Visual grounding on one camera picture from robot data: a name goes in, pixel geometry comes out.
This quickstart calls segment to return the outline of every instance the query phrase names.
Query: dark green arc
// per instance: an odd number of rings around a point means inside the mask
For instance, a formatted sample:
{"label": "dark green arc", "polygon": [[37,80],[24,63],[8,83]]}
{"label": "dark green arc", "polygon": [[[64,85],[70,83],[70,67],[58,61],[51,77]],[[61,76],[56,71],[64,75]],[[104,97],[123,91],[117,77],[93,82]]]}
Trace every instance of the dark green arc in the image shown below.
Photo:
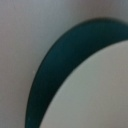
{"label": "dark green arc", "polygon": [[34,79],[25,128],[39,128],[46,110],[67,76],[85,59],[128,39],[128,26],[112,19],[84,22],[64,34],[50,49]]}

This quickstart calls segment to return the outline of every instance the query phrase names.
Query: gray background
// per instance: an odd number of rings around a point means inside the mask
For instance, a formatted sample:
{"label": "gray background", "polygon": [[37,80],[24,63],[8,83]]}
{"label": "gray background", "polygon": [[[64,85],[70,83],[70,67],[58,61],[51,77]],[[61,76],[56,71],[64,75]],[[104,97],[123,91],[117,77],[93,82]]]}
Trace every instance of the gray background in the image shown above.
{"label": "gray background", "polygon": [[24,128],[30,87],[48,49],[95,17],[128,22],[128,0],[0,0],[0,128]]}

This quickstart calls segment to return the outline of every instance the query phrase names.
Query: white surface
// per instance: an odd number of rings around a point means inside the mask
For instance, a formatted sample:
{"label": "white surface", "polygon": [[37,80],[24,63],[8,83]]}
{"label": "white surface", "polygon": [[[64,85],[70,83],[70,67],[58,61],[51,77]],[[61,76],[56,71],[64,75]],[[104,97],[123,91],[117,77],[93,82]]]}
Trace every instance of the white surface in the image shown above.
{"label": "white surface", "polygon": [[0,128],[24,128],[35,72],[60,35],[104,16],[128,22],[128,0],[0,0]]}
{"label": "white surface", "polygon": [[41,128],[128,128],[128,41],[84,61],[53,99]]}

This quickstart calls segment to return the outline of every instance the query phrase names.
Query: dark teal curved band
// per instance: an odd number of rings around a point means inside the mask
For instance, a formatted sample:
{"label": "dark teal curved band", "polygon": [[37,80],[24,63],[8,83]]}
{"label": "dark teal curved band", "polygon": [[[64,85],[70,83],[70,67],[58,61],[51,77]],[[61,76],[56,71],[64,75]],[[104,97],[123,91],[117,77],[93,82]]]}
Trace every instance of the dark teal curved band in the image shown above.
{"label": "dark teal curved band", "polygon": [[25,128],[39,128],[46,110],[67,76],[85,59],[108,45],[128,39],[128,26],[111,19],[82,23],[50,49],[34,79]]}

